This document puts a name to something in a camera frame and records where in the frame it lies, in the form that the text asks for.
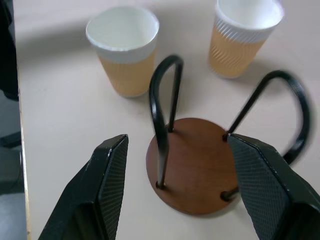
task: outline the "wooden coaster base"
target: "wooden coaster base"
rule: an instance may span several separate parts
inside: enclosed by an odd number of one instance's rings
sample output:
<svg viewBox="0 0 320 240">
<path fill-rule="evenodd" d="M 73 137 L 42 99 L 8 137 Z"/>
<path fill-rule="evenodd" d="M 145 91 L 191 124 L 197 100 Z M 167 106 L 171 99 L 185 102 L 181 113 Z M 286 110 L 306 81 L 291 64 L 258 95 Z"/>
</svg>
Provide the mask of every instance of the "wooden coaster base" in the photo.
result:
<svg viewBox="0 0 320 240">
<path fill-rule="evenodd" d="M 155 137 L 146 154 L 148 178 L 156 194 L 172 208 L 192 215 L 210 214 L 225 208 L 229 202 L 220 194 L 237 183 L 234 158 L 225 130 L 210 121 L 183 118 L 174 122 L 168 134 L 169 155 L 165 187 L 158 189 L 158 147 Z"/>
</svg>

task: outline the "gray floor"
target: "gray floor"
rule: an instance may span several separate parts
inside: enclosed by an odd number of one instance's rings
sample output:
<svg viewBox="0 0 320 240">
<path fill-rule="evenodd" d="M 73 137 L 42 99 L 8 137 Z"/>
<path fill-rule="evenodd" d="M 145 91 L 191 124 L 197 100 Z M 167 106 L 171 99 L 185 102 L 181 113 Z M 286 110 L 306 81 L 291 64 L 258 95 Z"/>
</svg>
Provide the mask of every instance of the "gray floor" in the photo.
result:
<svg viewBox="0 0 320 240">
<path fill-rule="evenodd" d="M 0 91 L 0 137 L 20 131 L 19 103 Z M 0 239 L 26 240 L 25 194 L 0 195 Z"/>
</svg>

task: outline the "table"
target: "table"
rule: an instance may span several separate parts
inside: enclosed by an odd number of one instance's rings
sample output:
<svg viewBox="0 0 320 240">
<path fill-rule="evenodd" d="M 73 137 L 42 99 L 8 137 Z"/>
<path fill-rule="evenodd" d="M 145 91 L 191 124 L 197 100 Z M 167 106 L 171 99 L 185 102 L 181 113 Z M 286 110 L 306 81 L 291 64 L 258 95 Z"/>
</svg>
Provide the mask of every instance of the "table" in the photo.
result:
<svg viewBox="0 0 320 240">
<path fill-rule="evenodd" d="M 293 169 L 320 192 L 320 21 L 316 0 L 282 1 L 286 17 L 237 80 L 215 76 L 207 64 L 214 20 L 209 0 L 14 0 L 29 239 L 38 239 L 70 179 L 103 140 L 128 134 L 129 149 L 118 240 L 257 239 L 244 204 L 207 216 L 190 216 L 163 203 L 150 186 L 146 151 L 154 132 L 148 98 L 117 95 L 85 37 L 86 23 L 103 9 L 138 4 L 160 21 L 156 63 L 183 57 L 177 119 L 197 117 L 228 128 L 264 74 L 285 69 L 298 75 L 313 103 L 309 147 Z M 161 84 L 169 114 L 173 71 Z M 237 133 L 284 153 L 299 131 L 295 100 L 273 82 Z"/>
</svg>

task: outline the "disposable cup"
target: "disposable cup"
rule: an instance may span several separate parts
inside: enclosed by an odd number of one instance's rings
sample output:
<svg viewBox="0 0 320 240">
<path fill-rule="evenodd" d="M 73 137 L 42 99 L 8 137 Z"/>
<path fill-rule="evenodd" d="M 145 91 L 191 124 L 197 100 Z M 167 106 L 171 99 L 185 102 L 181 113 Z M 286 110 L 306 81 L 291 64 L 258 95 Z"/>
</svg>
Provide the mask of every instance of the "disposable cup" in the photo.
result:
<svg viewBox="0 0 320 240">
<path fill-rule="evenodd" d="M 156 16 L 136 6 L 110 8 L 87 24 L 86 36 L 120 95 L 136 97 L 148 91 L 158 31 Z"/>
<path fill-rule="evenodd" d="M 283 17 L 277 0 L 216 0 L 208 54 L 213 71 L 240 76 Z"/>
</svg>

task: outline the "cup rim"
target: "cup rim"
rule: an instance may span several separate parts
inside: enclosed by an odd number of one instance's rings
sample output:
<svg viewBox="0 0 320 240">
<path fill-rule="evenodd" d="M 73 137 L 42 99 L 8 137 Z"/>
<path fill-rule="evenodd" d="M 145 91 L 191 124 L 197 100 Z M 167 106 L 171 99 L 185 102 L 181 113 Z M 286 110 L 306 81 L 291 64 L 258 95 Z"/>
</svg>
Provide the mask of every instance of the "cup rim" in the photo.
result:
<svg viewBox="0 0 320 240">
<path fill-rule="evenodd" d="M 220 1 L 221 0 L 216 0 L 216 4 L 215 4 L 215 12 L 217 15 L 219 15 L 219 17 L 225 21 L 226 23 L 236 27 L 236 28 L 240 28 L 242 30 L 245 30 L 245 31 L 255 31 L 255 32 L 264 32 L 264 31 L 268 31 L 272 28 L 274 28 L 275 26 L 277 26 L 281 20 L 284 18 L 285 16 L 285 11 L 284 11 L 284 8 L 283 6 L 281 5 L 281 3 L 278 1 L 278 0 L 273 0 L 273 3 L 278 7 L 278 9 L 280 10 L 280 14 L 281 14 L 281 18 L 280 20 L 272 25 L 272 26 L 269 26 L 269 27 L 249 27 L 249 26 L 246 26 L 242 23 L 239 23 L 235 20 L 232 20 L 230 17 L 228 17 L 227 15 L 224 14 L 224 12 L 221 10 L 220 8 Z"/>
<path fill-rule="evenodd" d="M 134 9 L 134 10 L 137 10 L 137 11 L 143 11 L 144 13 L 150 15 L 150 17 L 154 20 L 154 23 L 156 25 L 156 31 L 154 33 L 154 35 L 150 38 L 150 40 L 146 43 L 143 43 L 143 44 L 138 44 L 138 45 L 134 45 L 134 46 L 128 46 L 128 47 L 111 47 L 111 46 L 107 46 L 99 41 L 96 41 L 94 40 L 88 33 L 88 26 L 90 25 L 90 23 L 95 20 L 96 18 L 100 17 L 101 15 L 109 12 L 109 11 L 113 11 L 115 9 L 122 9 L 122 8 L 130 8 L 130 9 Z M 100 48 L 100 49 L 104 49 L 104 50 L 107 50 L 107 51 L 112 51 L 112 52 L 127 52 L 127 51 L 131 51 L 131 50 L 136 50 L 136 49 L 139 49 L 139 48 L 142 48 L 148 44 L 150 44 L 158 35 L 158 32 L 159 32 L 159 20 L 158 18 L 156 17 L 156 15 L 150 11 L 149 9 L 147 8 L 144 8 L 144 7 L 140 7 L 140 6 L 131 6 L 131 5 L 119 5 L 119 6 L 114 6 L 114 7 L 111 7 L 111 8 L 108 8 L 107 10 L 104 10 L 102 12 L 100 12 L 99 14 L 95 15 L 94 17 L 92 17 L 89 22 L 87 23 L 86 27 L 85 27 L 85 35 L 87 37 L 87 39 L 89 40 L 89 42 Z"/>
</svg>

